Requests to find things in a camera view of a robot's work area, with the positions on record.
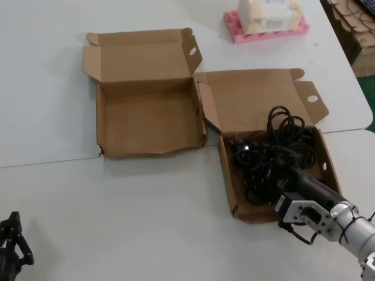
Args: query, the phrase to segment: robotic arm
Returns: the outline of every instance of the robotic arm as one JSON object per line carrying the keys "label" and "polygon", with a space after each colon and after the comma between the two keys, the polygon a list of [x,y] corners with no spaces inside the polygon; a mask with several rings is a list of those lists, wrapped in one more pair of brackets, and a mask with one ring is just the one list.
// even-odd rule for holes
{"label": "robotic arm", "polygon": [[[357,257],[363,280],[375,279],[375,226],[358,207],[297,167],[274,169],[273,185],[281,196],[275,206],[279,226],[307,244],[320,234]],[[294,232],[292,224],[306,224],[311,241]]]}
{"label": "robotic arm", "polygon": [[[34,264],[33,254],[21,232],[19,212],[12,212],[7,220],[0,222],[0,281],[14,281],[23,265]],[[16,245],[22,258],[15,252]]]}

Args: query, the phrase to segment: black wire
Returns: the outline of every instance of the black wire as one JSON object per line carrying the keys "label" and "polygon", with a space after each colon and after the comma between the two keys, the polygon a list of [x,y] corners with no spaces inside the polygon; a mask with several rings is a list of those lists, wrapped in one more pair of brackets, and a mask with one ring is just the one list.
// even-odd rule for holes
{"label": "black wire", "polygon": [[345,235],[345,232],[347,231],[347,229],[355,222],[355,221],[357,221],[357,220],[359,220],[360,218],[364,218],[364,217],[356,217],[356,218],[354,218],[353,217],[353,219],[351,220],[351,222],[350,223],[348,223],[347,224],[347,226],[344,228],[344,230],[342,231],[342,233],[341,233],[341,235],[340,235],[340,239],[339,239],[339,244],[341,245],[341,239],[342,239],[342,237]]}
{"label": "black wire", "polygon": [[372,216],[368,219],[368,221],[372,221],[374,216],[375,216],[375,212],[374,212],[374,214],[372,214]]}
{"label": "black wire", "polygon": [[314,244],[314,240],[315,238],[318,236],[318,233],[314,233],[312,236],[311,236],[311,239],[310,241],[308,241],[307,239],[305,239],[304,237],[300,236],[297,232],[295,232],[294,230],[291,231],[291,234],[293,234],[296,238],[298,238],[299,240],[301,240],[303,243],[307,244],[307,245],[312,245]]}
{"label": "black wire", "polygon": [[[275,129],[272,122],[281,115],[286,118]],[[291,115],[286,107],[274,107],[268,114],[267,138],[263,143],[242,140],[233,143],[232,163],[243,173],[244,196],[252,205],[278,200],[277,192],[266,184],[274,163],[308,169],[316,162],[312,131],[305,128],[301,117]]]}

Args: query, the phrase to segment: cardboard box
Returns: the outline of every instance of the cardboard box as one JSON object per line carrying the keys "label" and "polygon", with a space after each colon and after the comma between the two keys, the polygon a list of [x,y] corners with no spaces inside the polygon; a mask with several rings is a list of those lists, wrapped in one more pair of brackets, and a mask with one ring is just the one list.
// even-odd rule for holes
{"label": "cardboard box", "polygon": [[353,0],[321,0],[356,77],[375,74],[375,20]]}
{"label": "cardboard box", "polygon": [[[297,81],[303,75],[303,70],[295,68],[222,71],[196,76],[206,119],[221,134],[221,167],[230,212],[236,218],[249,223],[276,220],[271,206],[254,206],[246,202],[243,179],[232,167],[230,141],[265,141],[268,114],[277,105],[287,107],[292,115],[302,117],[306,126],[312,128],[318,159],[308,172],[317,179],[324,179],[330,188],[341,193],[322,134],[314,127],[329,112],[312,82]],[[310,96],[318,99],[310,102]]]}
{"label": "cardboard box", "polygon": [[201,148],[206,127],[191,29],[88,33],[82,70],[98,82],[97,144],[107,157]]}
{"label": "cardboard box", "polygon": [[303,10],[299,0],[239,0],[238,18],[245,34],[297,29]]}

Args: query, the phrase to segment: green floor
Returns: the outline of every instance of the green floor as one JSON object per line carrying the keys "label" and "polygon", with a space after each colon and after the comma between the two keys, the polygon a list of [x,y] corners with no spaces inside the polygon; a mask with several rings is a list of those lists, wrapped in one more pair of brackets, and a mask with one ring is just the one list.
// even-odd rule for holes
{"label": "green floor", "polygon": [[[375,116],[375,76],[360,77],[358,78],[359,85],[362,88],[364,96],[367,99],[367,102],[370,105],[370,108]],[[375,133],[375,122],[368,127],[369,131]]]}

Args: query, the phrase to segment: metal bracket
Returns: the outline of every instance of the metal bracket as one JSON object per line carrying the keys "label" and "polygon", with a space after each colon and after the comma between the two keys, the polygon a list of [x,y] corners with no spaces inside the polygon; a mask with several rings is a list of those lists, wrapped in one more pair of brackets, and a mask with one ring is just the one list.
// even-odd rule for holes
{"label": "metal bracket", "polygon": [[[318,222],[315,222],[310,217],[308,217],[304,210],[306,208],[313,209],[320,215]],[[331,230],[333,224],[333,218],[330,216],[329,212],[320,206],[317,202],[311,200],[294,200],[290,204],[287,213],[283,219],[286,223],[305,223],[310,226],[315,232],[321,234],[328,241],[334,241],[329,231]]]}

